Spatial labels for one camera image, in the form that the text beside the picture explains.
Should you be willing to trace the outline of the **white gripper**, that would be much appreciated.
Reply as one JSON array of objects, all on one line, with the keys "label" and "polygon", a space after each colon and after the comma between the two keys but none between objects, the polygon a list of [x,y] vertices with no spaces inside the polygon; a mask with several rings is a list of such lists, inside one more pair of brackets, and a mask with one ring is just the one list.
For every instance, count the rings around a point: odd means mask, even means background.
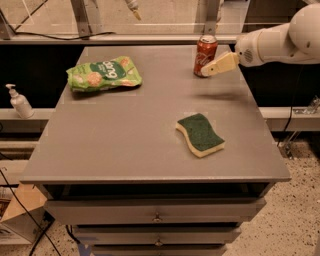
[{"label": "white gripper", "polygon": [[201,68],[204,77],[210,77],[235,69],[238,64],[245,67],[261,66],[264,64],[259,53],[260,36],[264,29],[242,34],[237,38],[235,52],[224,52],[217,59]]}]

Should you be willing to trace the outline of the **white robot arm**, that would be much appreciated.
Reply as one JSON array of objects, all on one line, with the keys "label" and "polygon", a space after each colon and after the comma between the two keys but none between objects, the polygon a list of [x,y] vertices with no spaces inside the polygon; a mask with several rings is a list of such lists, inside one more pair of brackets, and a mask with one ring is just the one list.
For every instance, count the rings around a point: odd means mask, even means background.
[{"label": "white robot arm", "polygon": [[237,38],[235,52],[224,52],[201,68],[204,77],[225,73],[238,64],[261,66],[320,63],[320,3],[300,9],[290,22],[252,31]]}]

